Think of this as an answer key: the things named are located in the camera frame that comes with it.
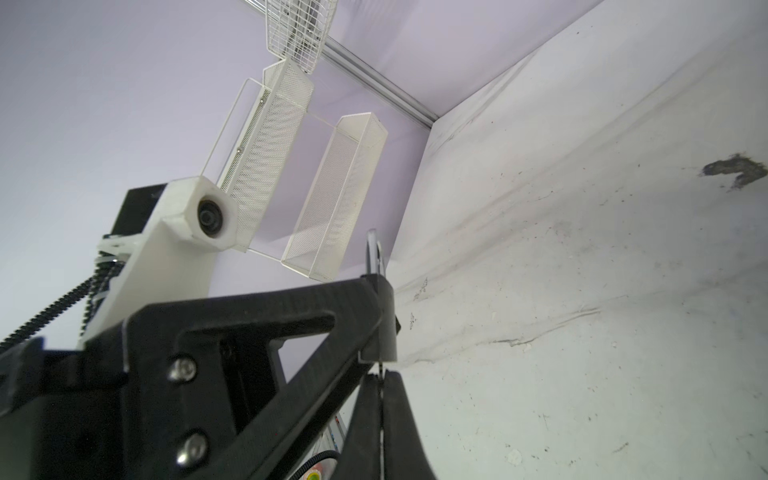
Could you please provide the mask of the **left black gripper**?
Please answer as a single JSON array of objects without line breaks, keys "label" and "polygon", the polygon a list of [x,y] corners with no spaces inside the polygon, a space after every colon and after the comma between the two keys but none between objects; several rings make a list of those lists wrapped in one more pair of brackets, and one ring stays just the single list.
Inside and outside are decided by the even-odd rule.
[{"label": "left black gripper", "polygon": [[1,355],[4,479],[132,479],[128,324],[79,350],[51,350],[38,336]]}]

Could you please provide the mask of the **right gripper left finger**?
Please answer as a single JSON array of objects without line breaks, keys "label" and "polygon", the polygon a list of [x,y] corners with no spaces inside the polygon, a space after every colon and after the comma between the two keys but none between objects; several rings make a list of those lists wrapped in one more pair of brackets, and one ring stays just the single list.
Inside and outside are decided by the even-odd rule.
[{"label": "right gripper left finger", "polygon": [[348,435],[332,479],[378,480],[382,475],[382,382],[373,374],[360,385]]}]

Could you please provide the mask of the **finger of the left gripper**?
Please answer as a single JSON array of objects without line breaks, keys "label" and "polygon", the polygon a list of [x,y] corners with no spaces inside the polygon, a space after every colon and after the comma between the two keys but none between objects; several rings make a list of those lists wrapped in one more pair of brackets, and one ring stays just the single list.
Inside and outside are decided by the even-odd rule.
[{"label": "finger of the left gripper", "polygon": [[366,373],[379,307],[363,277],[126,320],[132,479],[285,477]]}]

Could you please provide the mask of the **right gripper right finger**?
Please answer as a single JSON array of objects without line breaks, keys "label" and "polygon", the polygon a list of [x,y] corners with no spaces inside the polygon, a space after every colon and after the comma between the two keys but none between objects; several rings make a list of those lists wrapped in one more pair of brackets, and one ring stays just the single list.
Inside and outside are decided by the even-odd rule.
[{"label": "right gripper right finger", "polygon": [[382,390],[383,478],[435,480],[400,373],[387,371]]}]

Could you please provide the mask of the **black padlock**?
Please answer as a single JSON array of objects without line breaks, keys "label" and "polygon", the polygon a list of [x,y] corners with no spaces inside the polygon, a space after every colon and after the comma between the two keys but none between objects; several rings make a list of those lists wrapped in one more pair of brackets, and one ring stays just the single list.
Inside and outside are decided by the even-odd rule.
[{"label": "black padlock", "polygon": [[375,229],[369,230],[366,236],[366,274],[363,279],[373,290],[379,313],[376,327],[360,359],[370,364],[396,362],[400,324],[395,313],[394,290],[386,279],[384,255]]}]

